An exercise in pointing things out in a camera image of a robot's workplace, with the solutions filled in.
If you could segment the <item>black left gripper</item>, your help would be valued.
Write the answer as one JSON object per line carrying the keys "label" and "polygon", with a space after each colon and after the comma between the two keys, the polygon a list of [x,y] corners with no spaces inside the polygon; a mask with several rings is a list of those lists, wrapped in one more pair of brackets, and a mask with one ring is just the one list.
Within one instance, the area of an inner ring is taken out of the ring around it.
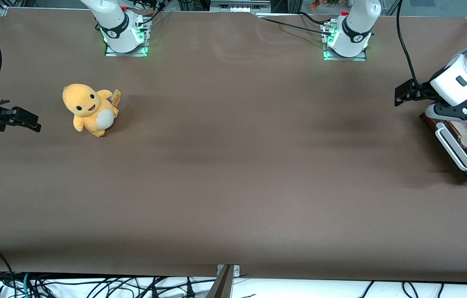
{"label": "black left gripper", "polygon": [[448,66],[443,66],[443,68],[432,74],[430,79],[424,83],[415,83],[413,79],[409,79],[396,87],[394,106],[399,107],[401,104],[409,101],[420,101],[424,99],[430,99],[436,103],[443,101],[443,97],[440,96],[431,83],[432,80],[443,74],[447,68]]}

